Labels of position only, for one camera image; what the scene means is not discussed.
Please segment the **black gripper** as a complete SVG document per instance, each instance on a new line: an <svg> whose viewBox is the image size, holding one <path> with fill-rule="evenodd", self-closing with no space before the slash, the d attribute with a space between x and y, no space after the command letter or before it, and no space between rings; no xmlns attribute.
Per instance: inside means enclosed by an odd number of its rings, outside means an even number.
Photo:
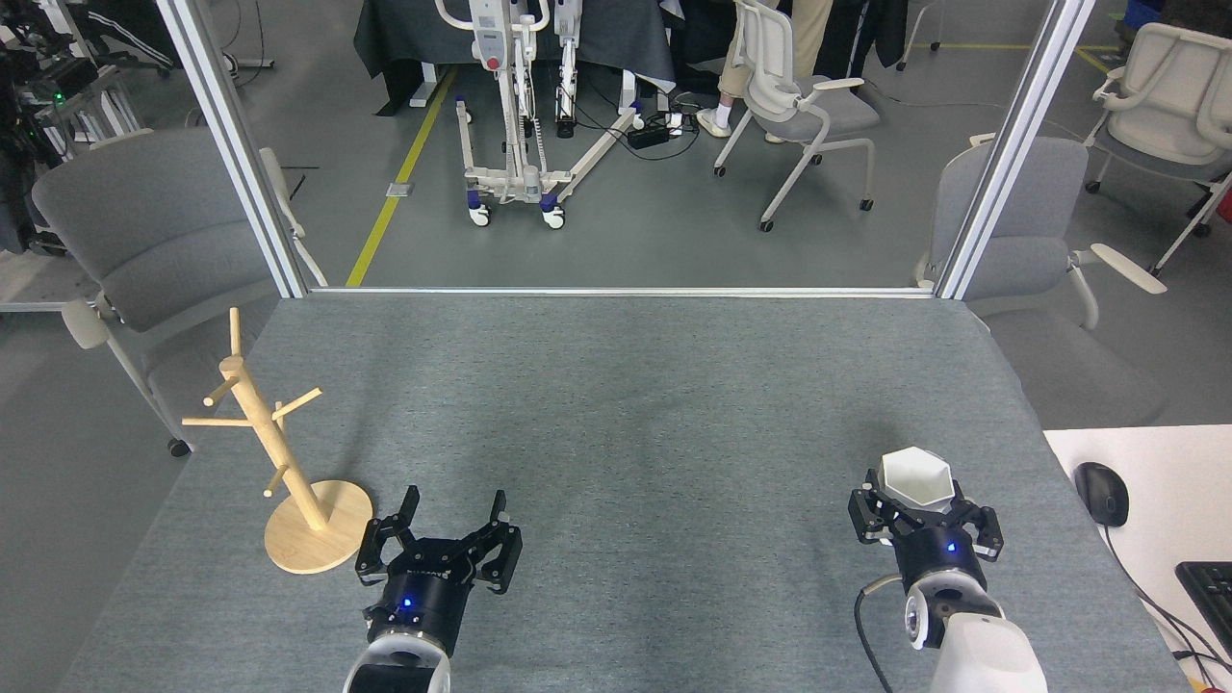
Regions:
<svg viewBox="0 0 1232 693"><path fill-rule="evenodd" d="M995 562L1004 536L994 508L968 499L958 481L950 482L952 496L938 527L915 529L915 518L904 499L869 469L865 482L851 491L848 513L862 544L890 541L906 586L917 584L928 573L956 568L987 586L978 560Z"/></svg>
<svg viewBox="0 0 1232 693"><path fill-rule="evenodd" d="M367 640L418 634L453 656L474 580L488 582L494 596L505 596L524 539L509 522L504 490L496 490L485 527L464 540L416 540L410 523L419 499L419 487L409 485L398 512L366 523L355 561L356 576L362 586L387 578L381 601L366 609ZM382 552L391 538L398 540L403 552L387 567Z"/></svg>

